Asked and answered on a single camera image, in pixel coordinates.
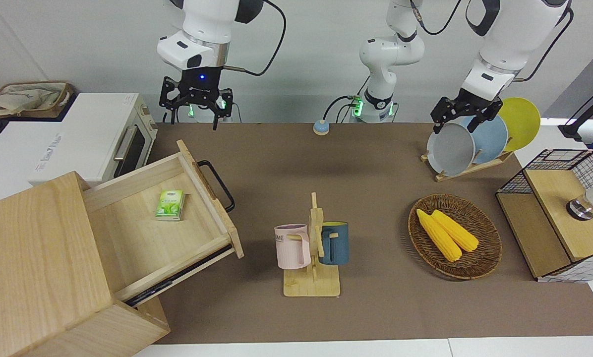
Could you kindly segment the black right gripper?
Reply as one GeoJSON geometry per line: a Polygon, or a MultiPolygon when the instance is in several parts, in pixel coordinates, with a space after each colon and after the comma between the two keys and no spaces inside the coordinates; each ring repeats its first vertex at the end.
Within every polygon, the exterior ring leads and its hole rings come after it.
{"type": "Polygon", "coordinates": [[[180,82],[171,77],[163,77],[160,93],[160,106],[170,112],[171,123],[179,122],[178,112],[190,102],[206,102],[214,118],[212,129],[217,130],[219,120],[230,118],[233,106],[233,90],[220,90],[220,75],[223,67],[197,67],[184,70],[180,82]],[[169,94],[178,88],[179,94],[169,98],[169,94]]]}

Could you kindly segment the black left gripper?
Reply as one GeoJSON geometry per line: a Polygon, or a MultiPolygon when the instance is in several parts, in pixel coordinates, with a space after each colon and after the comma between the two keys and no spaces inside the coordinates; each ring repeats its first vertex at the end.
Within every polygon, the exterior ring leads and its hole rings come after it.
{"type": "Polygon", "coordinates": [[[455,115],[474,114],[471,122],[467,124],[469,133],[473,133],[483,122],[494,120],[502,106],[503,102],[498,95],[493,100],[487,100],[468,90],[460,89],[454,100],[441,98],[432,109],[433,133],[439,134],[447,122],[455,119],[455,115]]]}

